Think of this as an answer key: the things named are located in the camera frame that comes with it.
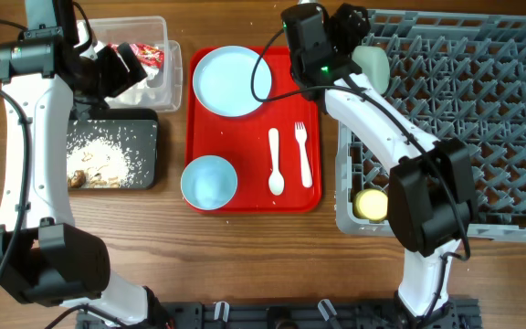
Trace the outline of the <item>red snack wrapper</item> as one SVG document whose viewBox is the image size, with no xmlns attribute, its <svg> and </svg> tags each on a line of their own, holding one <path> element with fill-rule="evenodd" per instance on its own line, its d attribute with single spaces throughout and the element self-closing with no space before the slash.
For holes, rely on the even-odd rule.
<svg viewBox="0 0 526 329">
<path fill-rule="evenodd" d="M 165 61 L 164 51 L 156 46 L 150 46 L 143 43 L 130 44 L 137 59 L 144 67 L 152 69 L 161 69 Z"/>
</svg>

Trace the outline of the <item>white tissue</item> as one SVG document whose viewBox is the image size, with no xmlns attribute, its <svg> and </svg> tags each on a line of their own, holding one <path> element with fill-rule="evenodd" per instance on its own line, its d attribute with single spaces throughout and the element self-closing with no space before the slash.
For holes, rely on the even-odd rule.
<svg viewBox="0 0 526 329">
<path fill-rule="evenodd" d="M 157 109 L 170 99 L 171 92 L 163 76 L 155 76 L 142 80 L 115 98 L 106 97 L 104 100 L 112 108 L 141 106 Z"/>
</svg>

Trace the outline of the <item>pale green bowl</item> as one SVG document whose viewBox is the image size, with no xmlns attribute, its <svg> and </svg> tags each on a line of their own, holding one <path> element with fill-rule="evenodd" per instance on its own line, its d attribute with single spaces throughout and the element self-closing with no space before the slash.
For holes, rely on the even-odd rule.
<svg viewBox="0 0 526 329">
<path fill-rule="evenodd" d="M 390 81 L 390 64 L 385 51 L 379 47 L 357 46 L 352 60 L 361 67 L 374 89 L 385 94 Z"/>
</svg>

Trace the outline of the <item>white rice pile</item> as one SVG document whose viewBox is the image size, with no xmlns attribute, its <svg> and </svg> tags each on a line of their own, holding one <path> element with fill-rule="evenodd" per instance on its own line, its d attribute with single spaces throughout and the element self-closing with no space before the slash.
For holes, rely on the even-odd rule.
<svg viewBox="0 0 526 329">
<path fill-rule="evenodd" d="M 76 170 L 83 170 L 87 181 L 81 188 L 129 187 L 132 181 L 132 164 L 118 142 L 103 138 L 86 141 L 67 153 L 68 177 Z"/>
</svg>

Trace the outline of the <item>brown food scrap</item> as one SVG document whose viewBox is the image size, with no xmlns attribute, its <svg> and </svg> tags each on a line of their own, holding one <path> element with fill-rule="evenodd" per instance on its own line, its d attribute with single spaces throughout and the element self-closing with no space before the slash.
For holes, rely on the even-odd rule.
<svg viewBox="0 0 526 329">
<path fill-rule="evenodd" d="M 71 176 L 68 177 L 69 188 L 81 188 L 87 181 L 86 174 L 83 170 L 76 170 Z"/>
</svg>

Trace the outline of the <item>yellow plastic cup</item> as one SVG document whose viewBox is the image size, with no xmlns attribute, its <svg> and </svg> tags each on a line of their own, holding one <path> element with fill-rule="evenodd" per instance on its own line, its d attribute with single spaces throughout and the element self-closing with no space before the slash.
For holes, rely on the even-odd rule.
<svg viewBox="0 0 526 329">
<path fill-rule="evenodd" d="M 382 222 L 387 217 L 388 197 L 376 189 L 364 189 L 353 198 L 353 214 L 360 219 Z"/>
</svg>

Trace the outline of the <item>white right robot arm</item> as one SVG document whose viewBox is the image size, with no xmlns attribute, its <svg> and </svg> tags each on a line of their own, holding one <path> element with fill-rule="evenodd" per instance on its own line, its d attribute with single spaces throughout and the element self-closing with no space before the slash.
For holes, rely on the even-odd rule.
<svg viewBox="0 0 526 329">
<path fill-rule="evenodd" d="M 389 176 L 386 219 L 405 249 L 398 325 L 425 328 L 449 311 L 451 261 L 470 257 L 478 206 L 468 148 L 423 131 L 384 98 L 389 59 L 361 43 L 371 29 L 365 8 L 343 4 L 329 15 L 299 3 L 280 17 L 299 93 L 345 124 Z"/>
</svg>

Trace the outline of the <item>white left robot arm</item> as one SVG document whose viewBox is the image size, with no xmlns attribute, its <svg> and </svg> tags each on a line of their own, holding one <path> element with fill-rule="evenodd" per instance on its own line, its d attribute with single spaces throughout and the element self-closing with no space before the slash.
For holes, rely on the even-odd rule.
<svg viewBox="0 0 526 329">
<path fill-rule="evenodd" d="M 145 70 L 128 44 L 94 52 L 79 37 L 79 4 L 28 1 L 25 9 L 17 39 L 0 45 L 7 114 L 0 290 L 113 327 L 172 328 L 153 291 L 123 279 L 103 240 L 76 227 L 65 177 L 70 117 L 104 110 Z"/>
</svg>

